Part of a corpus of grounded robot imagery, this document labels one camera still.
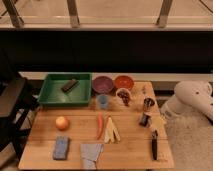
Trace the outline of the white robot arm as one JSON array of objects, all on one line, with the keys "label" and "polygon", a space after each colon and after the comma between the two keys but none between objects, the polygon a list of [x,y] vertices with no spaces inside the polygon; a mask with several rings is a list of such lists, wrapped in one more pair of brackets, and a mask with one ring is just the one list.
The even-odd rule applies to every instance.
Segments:
[{"label": "white robot arm", "polygon": [[205,81],[181,81],[174,94],[160,109],[163,121],[177,118],[187,108],[194,108],[213,121],[213,87]]}]

